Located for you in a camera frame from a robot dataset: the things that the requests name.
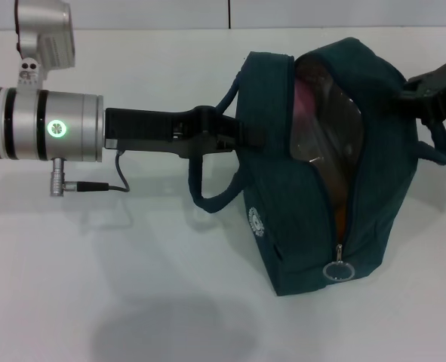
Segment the bag strap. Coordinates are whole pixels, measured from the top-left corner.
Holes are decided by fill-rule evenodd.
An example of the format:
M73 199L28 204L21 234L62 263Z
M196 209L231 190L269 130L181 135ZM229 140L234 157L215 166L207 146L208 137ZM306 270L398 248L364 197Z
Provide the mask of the bag strap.
M419 141L415 146L415 153L418 158L446 165L446 128L442 123L434 123L427 126L431 131L434 147L423 141Z
M226 96L216 106L216 110L223 114L235 99L239 89L239 74L232 83ZM212 198L204 198L202 196L202 157L192 157L189 159L189 191L196 206L207 211L208 213L216 213L223 209L227 204L235 199L247 185L247 178L244 171L239 166L238 171L232 178L228 188L218 196Z

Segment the zipper pull ring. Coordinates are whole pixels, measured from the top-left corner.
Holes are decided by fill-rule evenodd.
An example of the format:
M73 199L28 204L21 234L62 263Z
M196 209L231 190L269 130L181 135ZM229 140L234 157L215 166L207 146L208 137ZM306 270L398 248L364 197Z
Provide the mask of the zipper pull ring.
M337 260L335 262L329 262L323 268L323 275L337 283L343 281L350 281L355 277L355 268L349 262L344 262L342 260L343 255L343 245L337 245Z

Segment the black bracket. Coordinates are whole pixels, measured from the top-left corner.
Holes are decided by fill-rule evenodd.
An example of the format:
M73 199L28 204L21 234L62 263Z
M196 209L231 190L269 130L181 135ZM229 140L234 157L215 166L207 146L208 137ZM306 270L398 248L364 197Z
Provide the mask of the black bracket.
M105 116L106 149L191 158L239 147L260 149L265 144L262 130L248 129L210 106L180 113L109 108Z
M434 72L409 79L397 98L398 110L423 124L446 120L446 64Z

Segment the teal canvas bag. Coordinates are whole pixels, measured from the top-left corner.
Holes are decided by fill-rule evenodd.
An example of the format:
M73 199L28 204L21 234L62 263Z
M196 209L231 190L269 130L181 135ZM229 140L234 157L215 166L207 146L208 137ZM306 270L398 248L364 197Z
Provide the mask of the teal canvas bag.
M290 154L295 73L308 62L324 67L361 114L363 141L340 239L321 174L311 162ZM211 213L244 192L248 222L278 295L368 276L383 260L418 160L446 164L443 124L429 126L431 147L418 140L415 118L389 106L405 82L392 65L348 38L296 62L286 55L251 53L217 107L224 112L238 94L236 118L245 126L263 128L266 145L260 152L237 150L239 170L215 198L201 196L202 158L190 159L190 191L194 202Z

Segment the black cable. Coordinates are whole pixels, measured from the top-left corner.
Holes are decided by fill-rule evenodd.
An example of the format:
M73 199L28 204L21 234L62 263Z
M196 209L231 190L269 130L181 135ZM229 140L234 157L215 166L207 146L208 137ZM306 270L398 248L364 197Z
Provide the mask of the black cable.
M120 191L120 192L130 192L130 190L131 190L131 187L129 186L129 183L125 179L124 174L122 173L122 170L120 169L120 164L119 164L120 156L122 156L124 154L124 152L125 151L117 151L117 155L115 157L115 169L117 170L118 176L124 183L125 188L118 187L118 186L109 186L109 190Z

